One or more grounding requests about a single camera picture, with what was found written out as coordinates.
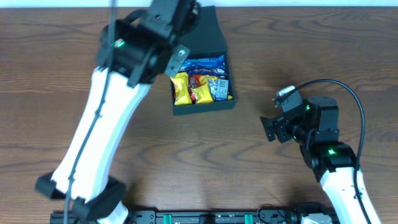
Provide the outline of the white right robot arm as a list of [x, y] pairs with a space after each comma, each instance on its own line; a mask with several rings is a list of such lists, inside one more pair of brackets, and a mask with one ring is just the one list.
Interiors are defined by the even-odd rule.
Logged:
[[261, 117], [269, 141], [294, 140], [306, 165], [326, 192], [340, 223], [380, 223], [366, 191], [357, 157], [339, 141], [339, 109], [335, 99], [292, 95], [282, 104], [282, 115]]

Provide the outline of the light blue snack packet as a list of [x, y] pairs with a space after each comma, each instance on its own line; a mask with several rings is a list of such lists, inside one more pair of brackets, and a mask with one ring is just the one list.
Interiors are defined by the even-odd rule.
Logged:
[[205, 58], [191, 58], [186, 59], [179, 68], [180, 72], [186, 72], [193, 67], [201, 68], [220, 68], [225, 69], [224, 64], [225, 55], [219, 57], [205, 57]]

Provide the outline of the dark blue chocolate bar wrapper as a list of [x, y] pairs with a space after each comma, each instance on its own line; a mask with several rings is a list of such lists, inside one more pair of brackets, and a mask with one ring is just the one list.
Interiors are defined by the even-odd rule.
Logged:
[[216, 77], [227, 77], [228, 74], [221, 68], [189, 68], [187, 70], [188, 75], [209, 75]]

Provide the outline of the yellow double snack packet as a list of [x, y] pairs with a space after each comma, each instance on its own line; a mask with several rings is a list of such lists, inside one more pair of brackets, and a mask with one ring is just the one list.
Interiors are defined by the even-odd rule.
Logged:
[[[191, 101], [190, 94], [188, 92], [188, 74], [186, 72], [178, 73], [174, 78], [171, 78], [171, 82], [174, 86], [174, 105], [194, 105]], [[213, 98], [210, 94], [210, 90], [207, 84], [200, 84], [200, 98], [196, 104], [212, 103]]]

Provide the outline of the red Hacks sweets bag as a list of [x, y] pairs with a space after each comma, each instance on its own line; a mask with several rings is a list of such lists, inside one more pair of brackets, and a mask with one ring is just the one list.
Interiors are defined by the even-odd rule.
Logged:
[[200, 84], [194, 75], [188, 76], [188, 92], [193, 104], [200, 98]]

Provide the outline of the small blue barcode packet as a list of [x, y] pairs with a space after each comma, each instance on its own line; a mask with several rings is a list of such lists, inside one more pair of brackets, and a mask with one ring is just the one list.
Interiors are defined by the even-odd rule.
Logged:
[[228, 80], [218, 79], [215, 95], [216, 101], [224, 101], [228, 99], [228, 85]]

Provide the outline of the dark green gift box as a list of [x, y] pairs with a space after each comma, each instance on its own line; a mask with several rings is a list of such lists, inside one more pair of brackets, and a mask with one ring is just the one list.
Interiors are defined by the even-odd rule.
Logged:
[[182, 42], [191, 50], [190, 55], [188, 56], [189, 59], [224, 56], [224, 64], [228, 78], [228, 91], [232, 96], [232, 99], [198, 105], [173, 105], [173, 114], [178, 116], [234, 108], [236, 104], [236, 92], [230, 69], [228, 45], [223, 37], [223, 33], [217, 20], [216, 7], [202, 7], [201, 18], [198, 25], [193, 31], [183, 36]]

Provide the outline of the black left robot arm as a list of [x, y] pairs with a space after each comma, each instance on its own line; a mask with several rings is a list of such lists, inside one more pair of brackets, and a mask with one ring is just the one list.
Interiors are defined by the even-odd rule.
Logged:
[[136, 10], [104, 29], [85, 110], [60, 165], [35, 188], [65, 208], [51, 223], [133, 223], [123, 204], [126, 186], [109, 172], [133, 113], [157, 75], [174, 77], [189, 49], [181, 35], [195, 16]]

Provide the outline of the yellow Hacks sweets bag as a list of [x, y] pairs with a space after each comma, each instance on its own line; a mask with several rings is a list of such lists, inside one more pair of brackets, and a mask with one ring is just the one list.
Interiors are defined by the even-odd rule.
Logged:
[[[209, 75], [202, 75], [199, 76], [199, 82], [201, 85], [207, 84], [210, 90], [210, 94], [212, 98], [216, 101], [215, 95], [216, 95], [216, 87], [217, 87], [217, 81], [218, 79], [225, 79], [223, 77], [216, 77], [216, 76], [209, 76]], [[232, 100], [233, 97], [229, 93], [229, 85], [228, 85], [228, 99], [227, 100]]]

